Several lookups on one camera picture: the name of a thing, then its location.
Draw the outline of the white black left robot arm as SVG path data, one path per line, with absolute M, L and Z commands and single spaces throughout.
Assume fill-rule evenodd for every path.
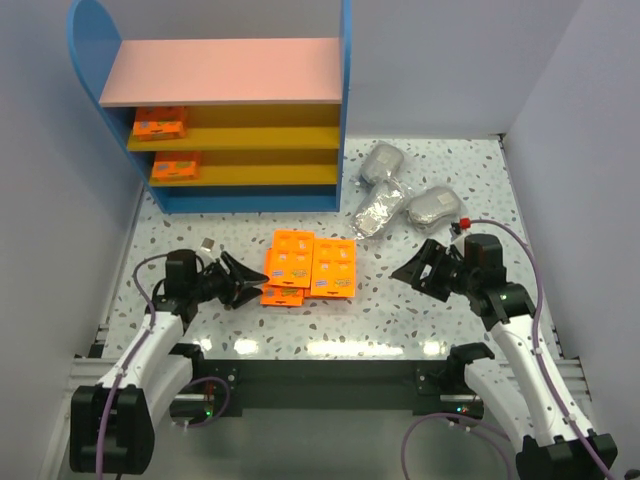
M 210 263 L 194 250 L 162 255 L 165 274 L 145 301 L 141 326 L 115 364 L 72 395 L 69 464 L 74 472 L 141 475 L 155 447 L 156 427 L 188 386 L 208 382 L 204 355 L 183 340 L 203 303 L 237 309 L 259 297 L 267 275 L 222 252 Z

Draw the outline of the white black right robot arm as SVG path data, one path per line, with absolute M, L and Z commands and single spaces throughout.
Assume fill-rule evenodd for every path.
M 485 403 L 514 448 L 519 478 L 609 477 L 617 446 L 596 431 L 566 386 L 530 295 L 507 278 L 496 236 L 460 236 L 450 246 L 428 239 L 391 276 L 442 302 L 465 297 L 504 354 L 511 379 L 487 345 L 474 343 L 451 348 L 440 380 L 469 388 Z

